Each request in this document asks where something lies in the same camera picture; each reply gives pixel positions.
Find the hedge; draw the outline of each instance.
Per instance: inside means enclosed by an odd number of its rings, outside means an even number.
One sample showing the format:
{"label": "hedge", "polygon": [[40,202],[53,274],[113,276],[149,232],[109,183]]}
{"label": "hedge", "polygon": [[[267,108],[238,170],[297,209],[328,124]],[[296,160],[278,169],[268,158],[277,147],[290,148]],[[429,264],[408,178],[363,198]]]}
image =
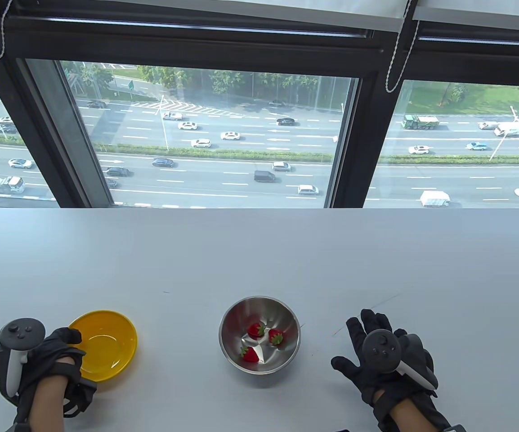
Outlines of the hedge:
{"label": "hedge", "polygon": [[[0,135],[0,144],[8,146],[25,146],[22,138],[17,135],[8,135],[5,139]],[[134,146],[132,144],[100,144],[94,143],[96,152],[145,154],[146,156],[194,157],[212,159],[233,159],[247,161],[289,161],[289,162],[324,162],[333,160],[332,154],[308,152],[258,152],[239,149],[205,149],[205,148],[173,148],[166,150],[159,146]],[[412,155],[401,154],[380,156],[380,164],[393,165],[519,165],[519,155],[495,156],[491,161],[489,156],[436,156],[432,154]]]}

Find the window blind cord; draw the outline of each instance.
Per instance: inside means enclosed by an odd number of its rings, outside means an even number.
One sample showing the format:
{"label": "window blind cord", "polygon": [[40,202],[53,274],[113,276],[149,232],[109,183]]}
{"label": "window blind cord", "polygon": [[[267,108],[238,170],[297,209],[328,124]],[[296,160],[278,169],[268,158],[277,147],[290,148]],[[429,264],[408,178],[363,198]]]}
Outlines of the window blind cord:
{"label": "window blind cord", "polygon": [[[411,4],[412,4],[412,0],[407,0],[407,6],[405,8],[405,12],[403,13],[404,22],[405,22],[405,18],[407,17],[407,13],[409,12],[409,7]],[[399,81],[401,81],[401,79],[402,79],[403,71],[405,71],[405,66],[407,64],[407,60],[409,59],[409,55],[412,53],[413,44],[416,41],[417,31],[419,28],[420,28],[420,21],[417,21],[416,31],[413,33],[412,44],[410,45],[409,51],[407,52],[407,55],[405,57],[405,61],[403,62],[402,70],[399,73],[398,80],[395,82],[395,85],[390,90],[389,89],[389,75],[391,74],[391,67],[394,65],[395,55],[397,54],[397,51],[398,51],[399,35],[401,35],[401,31],[398,32],[398,37],[395,38],[394,54],[391,56],[391,60],[389,61],[389,67],[387,68],[387,75],[385,76],[385,91],[387,93],[393,93],[393,91],[395,89],[397,89],[397,87],[399,85]]]}
{"label": "window blind cord", "polygon": [[0,59],[4,56],[4,53],[6,52],[6,39],[4,37],[4,20],[6,20],[6,16],[12,2],[13,0],[8,0],[8,4],[4,9],[4,13],[2,14],[2,22],[0,23],[0,32],[2,33],[2,52],[0,52]]}

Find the yellow bowl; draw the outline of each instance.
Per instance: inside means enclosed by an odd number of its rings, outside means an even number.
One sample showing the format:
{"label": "yellow bowl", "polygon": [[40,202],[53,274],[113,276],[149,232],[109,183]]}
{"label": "yellow bowl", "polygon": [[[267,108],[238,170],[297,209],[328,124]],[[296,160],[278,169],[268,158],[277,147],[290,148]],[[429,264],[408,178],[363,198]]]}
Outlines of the yellow bowl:
{"label": "yellow bowl", "polygon": [[138,348],[134,325],[122,314],[111,310],[96,310],[82,315],[70,324],[81,332],[85,351],[81,376],[101,383],[115,377],[132,362]]}

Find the highway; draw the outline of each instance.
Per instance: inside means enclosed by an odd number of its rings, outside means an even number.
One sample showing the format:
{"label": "highway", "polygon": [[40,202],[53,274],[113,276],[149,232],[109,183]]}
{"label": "highway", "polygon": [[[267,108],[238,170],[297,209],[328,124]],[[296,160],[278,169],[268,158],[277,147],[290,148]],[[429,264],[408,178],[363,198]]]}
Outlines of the highway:
{"label": "highway", "polygon": [[[184,107],[186,121],[198,123],[196,131],[177,128],[175,121],[161,121],[156,103],[124,103],[112,101],[106,109],[88,108],[85,101],[78,100],[82,121],[94,142],[103,144],[134,144],[145,146],[189,147],[196,138],[208,138],[215,149],[272,150],[292,152],[334,153],[337,144],[333,137],[339,134],[341,117],[339,113],[317,113],[301,111],[296,126],[277,126],[278,117],[284,117],[286,109],[264,108],[254,115],[229,113],[213,107]],[[0,117],[7,115],[0,102]],[[382,154],[409,154],[408,147],[430,146],[430,152],[437,155],[491,154],[500,142],[493,131],[482,131],[477,127],[481,121],[509,121],[509,117],[439,117],[436,130],[405,130],[398,122],[401,116],[393,118]],[[226,131],[239,132],[241,140],[221,140]],[[468,142],[479,141],[488,144],[487,152],[467,150]],[[519,136],[507,138],[497,154],[519,154]]]}
{"label": "highway", "polygon": [[[11,158],[29,158],[25,148],[0,146],[0,176],[23,177],[22,196],[31,200],[52,200],[37,167],[13,169]],[[167,208],[321,208],[331,174],[328,164],[294,164],[290,173],[277,172],[275,183],[257,183],[256,169],[270,169],[267,162],[198,160],[175,158],[172,168],[151,165],[152,158],[122,154],[99,154],[101,167],[130,169],[131,177],[118,177],[112,189],[117,204]],[[297,195],[297,185],[315,185],[319,196]],[[376,169],[366,207],[420,208],[424,190],[442,190],[449,194],[452,207],[518,207],[519,166],[429,166],[380,165]]]}

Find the roller blind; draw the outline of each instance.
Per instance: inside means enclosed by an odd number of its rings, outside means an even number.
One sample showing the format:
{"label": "roller blind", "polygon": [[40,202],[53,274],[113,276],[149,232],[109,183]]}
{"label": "roller blind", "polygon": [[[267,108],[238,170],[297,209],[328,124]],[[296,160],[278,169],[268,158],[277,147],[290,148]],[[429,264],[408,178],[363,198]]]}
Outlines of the roller blind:
{"label": "roller blind", "polygon": [[[407,0],[119,1],[391,32],[401,29],[407,4]],[[418,0],[414,19],[519,30],[519,0]]]}

